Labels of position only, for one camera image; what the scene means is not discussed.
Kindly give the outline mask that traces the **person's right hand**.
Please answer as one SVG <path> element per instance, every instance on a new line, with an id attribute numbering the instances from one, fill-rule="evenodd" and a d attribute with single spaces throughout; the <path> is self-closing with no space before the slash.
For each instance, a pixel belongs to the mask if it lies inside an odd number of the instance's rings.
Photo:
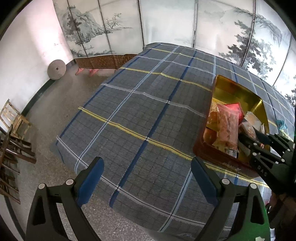
<path id="1" fill-rule="evenodd" d="M 270 228 L 295 223 L 295 199 L 287 194 L 276 195 L 272 192 L 265 208 Z"/>

